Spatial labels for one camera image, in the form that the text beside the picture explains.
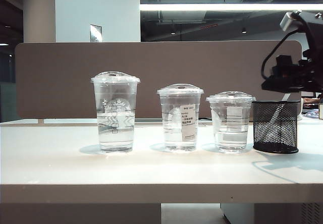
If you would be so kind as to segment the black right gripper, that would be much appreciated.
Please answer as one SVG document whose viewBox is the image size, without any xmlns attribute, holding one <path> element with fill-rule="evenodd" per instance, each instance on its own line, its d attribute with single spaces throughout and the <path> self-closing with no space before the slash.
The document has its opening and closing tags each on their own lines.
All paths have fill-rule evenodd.
<svg viewBox="0 0 323 224">
<path fill-rule="evenodd" d="M 322 64 L 313 59 L 299 60 L 295 64 L 290 55 L 279 55 L 271 76 L 261 84 L 261 88 L 275 92 L 314 92 L 312 86 L 292 83 L 322 83 Z"/>
</svg>

